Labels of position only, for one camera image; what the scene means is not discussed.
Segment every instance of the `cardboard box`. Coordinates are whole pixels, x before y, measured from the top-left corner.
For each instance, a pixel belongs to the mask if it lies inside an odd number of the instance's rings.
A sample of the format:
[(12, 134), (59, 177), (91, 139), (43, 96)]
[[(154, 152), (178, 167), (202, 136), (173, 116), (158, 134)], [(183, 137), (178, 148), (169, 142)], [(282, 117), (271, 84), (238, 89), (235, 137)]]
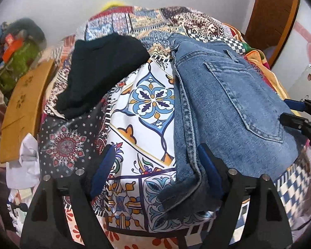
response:
[(53, 60), (43, 62), (18, 80), (2, 123), (1, 163), (19, 158), (19, 148), (27, 133), (37, 138), (43, 95), (52, 65)]

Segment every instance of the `red flower print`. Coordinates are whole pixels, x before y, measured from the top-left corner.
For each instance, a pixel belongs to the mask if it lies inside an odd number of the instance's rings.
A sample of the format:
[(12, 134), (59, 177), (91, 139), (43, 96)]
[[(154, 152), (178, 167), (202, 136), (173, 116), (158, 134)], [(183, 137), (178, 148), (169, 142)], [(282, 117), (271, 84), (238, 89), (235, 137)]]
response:
[(82, 242), (82, 237), (80, 235), (80, 231), (78, 230), (77, 225), (75, 225), (75, 229), (73, 229), (73, 233), (75, 233), (76, 234), (76, 238), (80, 239), (80, 242)]
[[(178, 245), (177, 243), (177, 239), (176, 238), (169, 238), (174, 244)], [(154, 246), (159, 246), (161, 244), (161, 241), (163, 240), (163, 244), (165, 245), (165, 247), (167, 249), (172, 249), (172, 245), (169, 243), (169, 241), (165, 238), (165, 239), (159, 239), (159, 238), (155, 238), (153, 241), (152, 241), (152, 244)]]
[(66, 217), (67, 217), (67, 220), (68, 220), (68, 221), (70, 221), (70, 222), (73, 221), (73, 220), (72, 220), (72, 217), (74, 217), (74, 214), (73, 214), (73, 212), (72, 212), (71, 209), (66, 209)]
[(115, 232), (112, 232), (112, 231), (108, 231), (106, 230), (105, 231), (105, 235), (107, 236), (107, 238), (109, 240), (111, 240), (112, 242), (114, 241), (114, 238), (118, 241), (120, 240), (120, 237), (118, 236), (118, 234), (116, 234)]
[(133, 244), (131, 247), (125, 245), (124, 249), (138, 249), (138, 246)]

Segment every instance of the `folded black cloth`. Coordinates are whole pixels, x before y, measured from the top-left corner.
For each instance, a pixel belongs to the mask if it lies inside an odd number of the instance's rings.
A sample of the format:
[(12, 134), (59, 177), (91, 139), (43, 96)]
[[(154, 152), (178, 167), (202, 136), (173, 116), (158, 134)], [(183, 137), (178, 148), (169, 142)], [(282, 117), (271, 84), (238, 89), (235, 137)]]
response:
[(76, 41), (68, 86), (58, 95), (57, 111), (66, 119), (89, 111), (149, 58), (142, 43), (131, 36), (113, 33), (92, 41)]

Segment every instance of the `denim fabric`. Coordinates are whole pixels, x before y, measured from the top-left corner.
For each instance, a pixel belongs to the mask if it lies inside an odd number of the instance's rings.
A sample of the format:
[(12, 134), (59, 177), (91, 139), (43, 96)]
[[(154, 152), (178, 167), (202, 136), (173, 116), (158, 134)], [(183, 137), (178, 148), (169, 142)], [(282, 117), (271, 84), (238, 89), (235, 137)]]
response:
[(279, 122), (288, 106), (242, 56), (222, 41), (203, 43), (173, 34), (176, 181), (159, 195), (168, 218), (215, 210), (197, 147), (206, 143), (229, 168), (280, 176), (306, 138)]

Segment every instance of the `wooden door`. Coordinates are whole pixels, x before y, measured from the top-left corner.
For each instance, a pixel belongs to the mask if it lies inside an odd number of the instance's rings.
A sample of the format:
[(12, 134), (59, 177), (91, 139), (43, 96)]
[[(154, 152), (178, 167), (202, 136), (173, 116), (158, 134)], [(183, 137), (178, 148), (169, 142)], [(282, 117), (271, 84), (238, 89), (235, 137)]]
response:
[(268, 60), (275, 62), (281, 52), (298, 10), (299, 0), (256, 0), (244, 39), (252, 47), (275, 50)]

